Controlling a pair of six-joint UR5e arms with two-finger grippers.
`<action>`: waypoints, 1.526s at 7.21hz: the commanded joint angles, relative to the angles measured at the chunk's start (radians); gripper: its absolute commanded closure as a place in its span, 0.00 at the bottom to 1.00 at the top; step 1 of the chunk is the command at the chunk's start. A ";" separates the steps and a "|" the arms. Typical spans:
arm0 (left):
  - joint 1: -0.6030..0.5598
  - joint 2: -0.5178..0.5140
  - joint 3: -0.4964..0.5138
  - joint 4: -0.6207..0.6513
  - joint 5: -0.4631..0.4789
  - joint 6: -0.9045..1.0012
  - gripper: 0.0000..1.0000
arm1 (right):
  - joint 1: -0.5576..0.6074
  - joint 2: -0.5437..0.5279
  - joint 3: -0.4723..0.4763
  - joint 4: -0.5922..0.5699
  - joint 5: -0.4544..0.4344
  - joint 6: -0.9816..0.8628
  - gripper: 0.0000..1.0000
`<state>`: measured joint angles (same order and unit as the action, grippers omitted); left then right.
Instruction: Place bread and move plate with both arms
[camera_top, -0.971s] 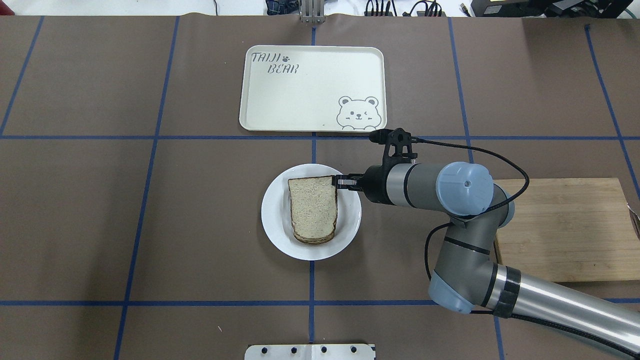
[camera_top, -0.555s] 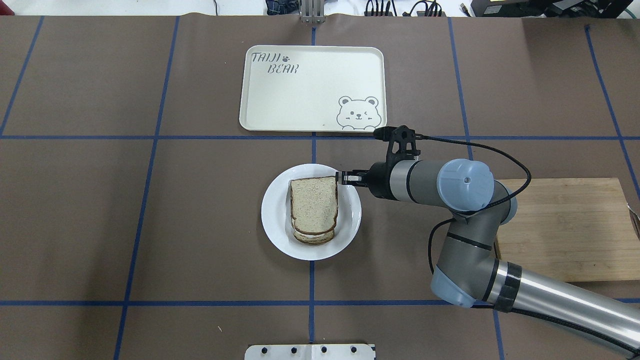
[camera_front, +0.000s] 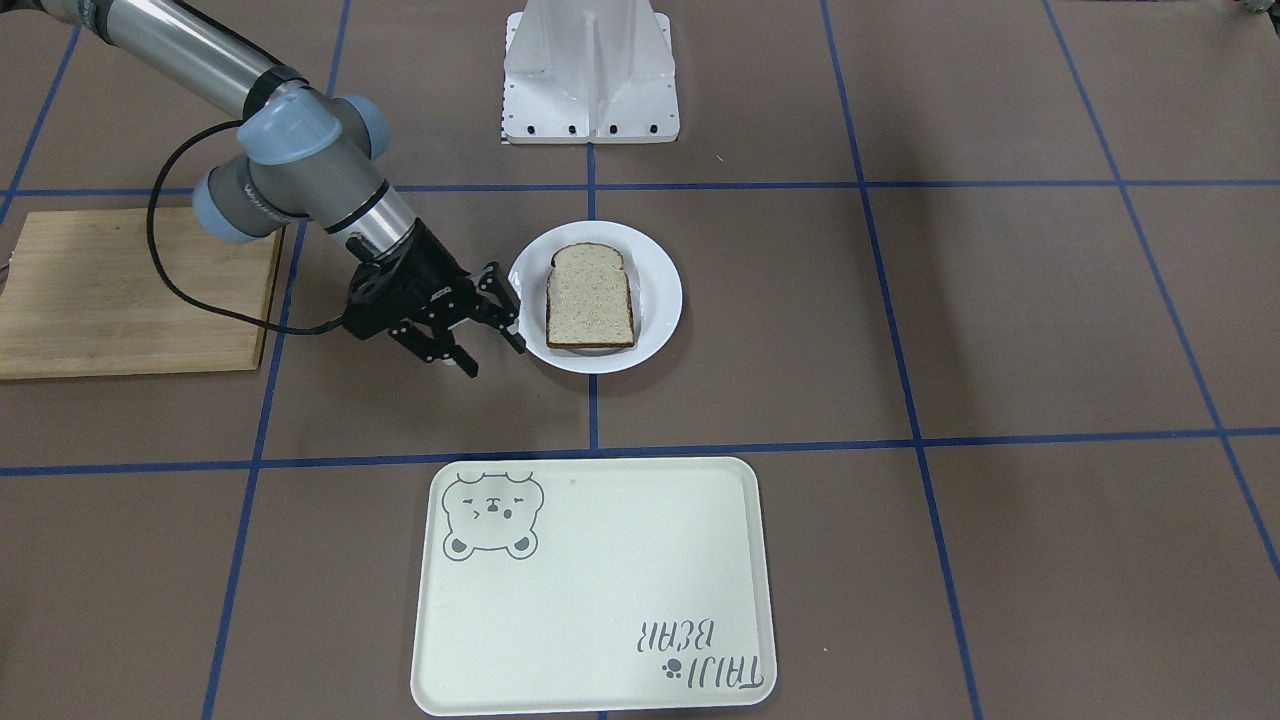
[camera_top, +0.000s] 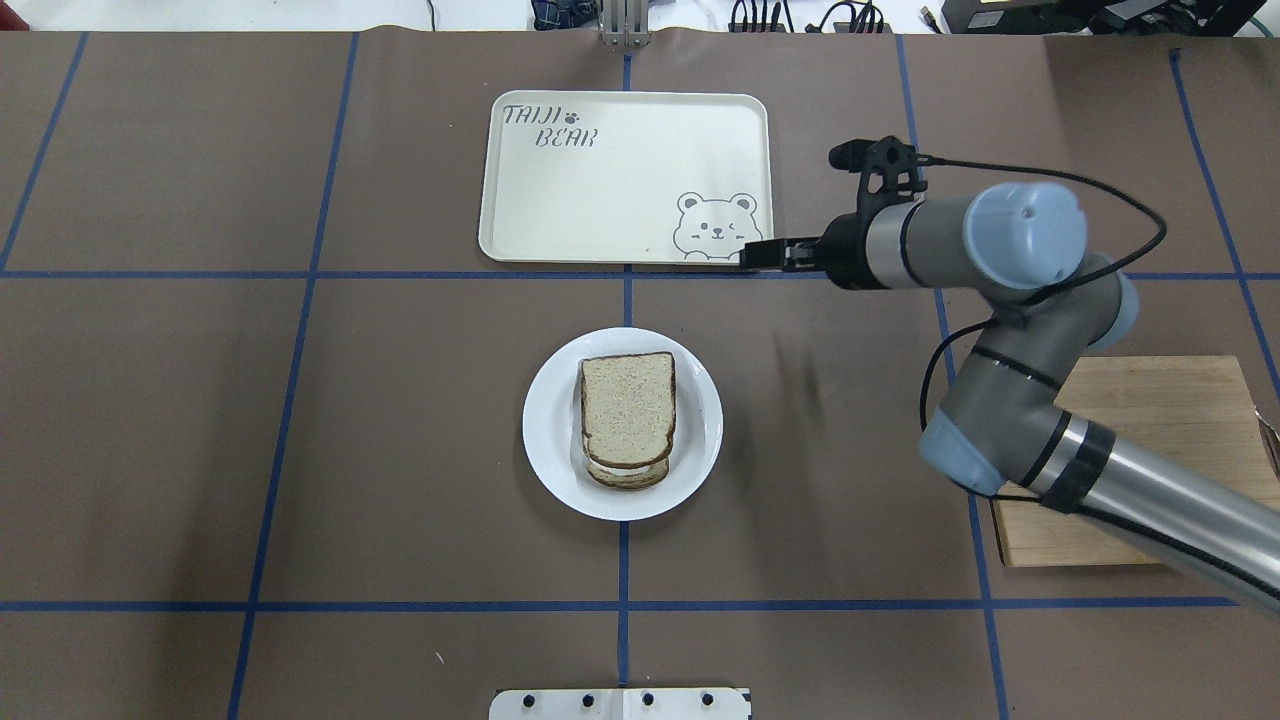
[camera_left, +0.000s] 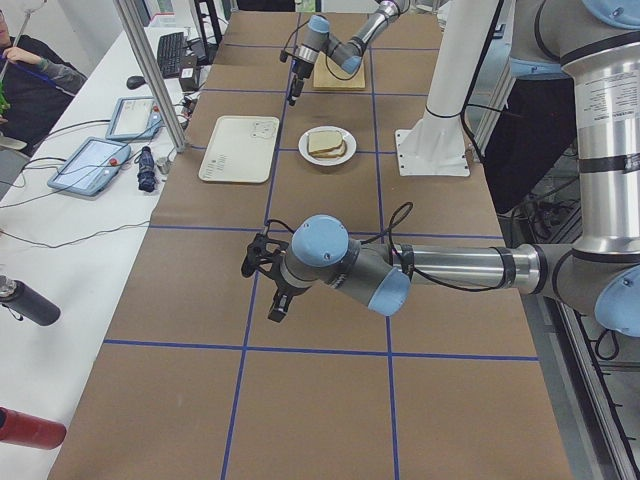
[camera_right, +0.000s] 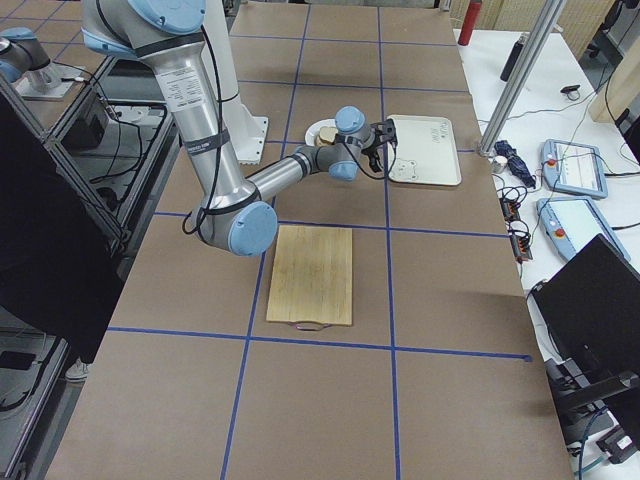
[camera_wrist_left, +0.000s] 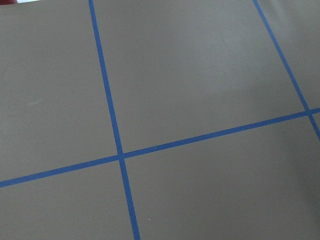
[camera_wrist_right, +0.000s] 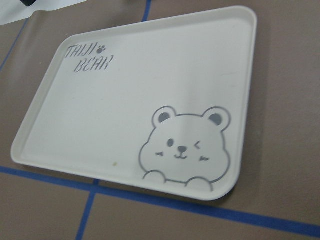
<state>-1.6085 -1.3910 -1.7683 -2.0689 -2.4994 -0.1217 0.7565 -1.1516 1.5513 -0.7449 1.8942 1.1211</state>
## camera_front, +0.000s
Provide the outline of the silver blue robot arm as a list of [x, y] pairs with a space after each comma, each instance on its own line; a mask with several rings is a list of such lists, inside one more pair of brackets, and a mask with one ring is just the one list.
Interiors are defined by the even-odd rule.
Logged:
[[186, 1], [5, 1], [3, 10], [86, 28], [228, 115], [186, 141], [191, 149], [234, 131], [241, 146], [238, 156], [195, 183], [195, 215], [209, 233], [248, 243], [308, 222], [357, 261], [342, 314], [319, 325], [274, 324], [189, 296], [169, 277], [155, 238], [157, 200], [180, 159], [174, 151], [150, 190], [145, 236], [161, 282], [183, 302], [278, 334], [387, 334], [419, 360], [447, 363], [470, 377], [479, 365], [456, 340], [457, 325], [486, 325], [517, 354], [526, 351], [518, 297], [500, 265], [463, 269], [378, 169], [389, 127], [369, 99], [320, 92]]

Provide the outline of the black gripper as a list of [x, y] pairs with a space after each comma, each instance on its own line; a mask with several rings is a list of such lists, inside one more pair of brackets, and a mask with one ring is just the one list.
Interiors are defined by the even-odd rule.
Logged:
[[498, 331], [516, 354], [526, 354], [518, 316], [518, 297], [499, 263], [479, 273], [465, 270], [417, 219], [396, 249], [357, 266], [342, 327], [358, 340], [387, 333], [420, 360], [476, 378], [479, 364], [457, 345], [452, 329], [479, 322]]

